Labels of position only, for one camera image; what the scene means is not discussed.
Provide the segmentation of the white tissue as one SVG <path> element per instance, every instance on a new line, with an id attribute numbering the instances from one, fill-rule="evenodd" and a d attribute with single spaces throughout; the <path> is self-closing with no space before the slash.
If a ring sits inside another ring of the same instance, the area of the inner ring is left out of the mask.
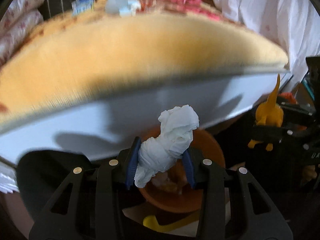
<path id="1" fill-rule="evenodd" d="M 199 116 L 189 105 L 163 111 L 158 117 L 160 134 L 149 137 L 141 144 L 135 185 L 144 188 L 158 172 L 172 168 L 177 159 L 189 148 L 193 141 L 193 131 L 199 128 Z"/>

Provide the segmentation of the orange trash bin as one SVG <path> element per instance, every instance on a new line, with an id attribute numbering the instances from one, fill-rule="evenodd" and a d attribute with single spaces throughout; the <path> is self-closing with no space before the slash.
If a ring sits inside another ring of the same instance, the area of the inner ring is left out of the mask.
<path id="1" fill-rule="evenodd" d="M 193 131 L 192 148 L 201 150 L 205 158 L 225 167 L 223 152 L 205 130 Z M 172 213 L 189 213 L 201 208 L 202 190 L 195 189 L 187 182 L 181 159 L 168 171 L 159 172 L 139 191 L 143 197 L 157 208 Z"/>

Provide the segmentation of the orange toy figure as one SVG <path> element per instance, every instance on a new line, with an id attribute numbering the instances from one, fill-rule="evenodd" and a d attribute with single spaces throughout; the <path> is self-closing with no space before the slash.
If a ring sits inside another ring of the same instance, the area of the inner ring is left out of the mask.
<path id="1" fill-rule="evenodd" d="M 267 100 L 262 102 L 255 111 L 255 124 L 257 126 L 281 127 L 284 112 L 277 104 L 277 95 L 280 86 L 280 74 L 277 75 L 275 88 L 269 94 Z"/>

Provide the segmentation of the right pink curtain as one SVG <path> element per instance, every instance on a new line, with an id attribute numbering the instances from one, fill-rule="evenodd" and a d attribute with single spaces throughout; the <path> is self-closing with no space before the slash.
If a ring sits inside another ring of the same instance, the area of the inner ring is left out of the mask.
<path id="1" fill-rule="evenodd" d="M 288 90 L 308 71 L 306 57 L 319 55 L 319 14 L 310 0 L 213 0 L 230 20 L 243 23 L 280 45 L 293 75 Z"/>

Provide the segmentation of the floral yellow fleece blanket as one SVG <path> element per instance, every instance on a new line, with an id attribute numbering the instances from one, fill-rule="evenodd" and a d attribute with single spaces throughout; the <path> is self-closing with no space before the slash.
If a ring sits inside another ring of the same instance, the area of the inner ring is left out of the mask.
<path id="1" fill-rule="evenodd" d="M 111 16 L 59 14 L 37 25 L 1 66 L 1 130 L 37 115 L 172 78 L 282 72 L 286 52 L 202 0 Z"/>

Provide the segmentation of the red white crumpled wrapper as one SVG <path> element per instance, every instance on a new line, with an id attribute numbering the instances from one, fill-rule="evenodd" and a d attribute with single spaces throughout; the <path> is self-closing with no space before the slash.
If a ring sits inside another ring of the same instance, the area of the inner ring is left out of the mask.
<path id="1" fill-rule="evenodd" d="M 161 11 L 164 9 L 164 3 L 160 0 L 139 0 L 141 13 L 153 13 L 154 11 Z"/>

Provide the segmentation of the blue white milk carton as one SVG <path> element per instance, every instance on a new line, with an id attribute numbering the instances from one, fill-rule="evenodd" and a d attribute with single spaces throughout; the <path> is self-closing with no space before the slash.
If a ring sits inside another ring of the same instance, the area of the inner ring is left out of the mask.
<path id="1" fill-rule="evenodd" d="M 93 10 L 94 0 L 76 0 L 72 2 L 73 16 L 79 15 L 88 10 Z"/>

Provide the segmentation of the folded floral white quilt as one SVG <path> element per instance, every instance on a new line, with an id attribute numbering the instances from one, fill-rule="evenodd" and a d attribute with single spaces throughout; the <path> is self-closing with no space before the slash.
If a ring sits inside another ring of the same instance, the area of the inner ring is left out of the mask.
<path id="1" fill-rule="evenodd" d="M 44 0 L 13 0 L 1 19 L 1 65 L 21 46 L 43 16 L 38 8 Z"/>

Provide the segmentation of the white bed frame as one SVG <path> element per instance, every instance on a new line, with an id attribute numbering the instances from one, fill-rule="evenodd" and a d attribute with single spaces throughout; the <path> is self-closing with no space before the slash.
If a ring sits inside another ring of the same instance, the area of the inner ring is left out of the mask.
<path id="1" fill-rule="evenodd" d="M 44 113 L 1 130 L 1 158 L 17 164 L 26 152 L 53 149 L 103 159 L 131 145 L 136 136 L 159 125 L 166 109 L 189 105 L 208 128 L 250 110 L 276 82 L 285 85 L 290 73 L 170 81 L 156 88 L 118 94 L 80 106 Z"/>

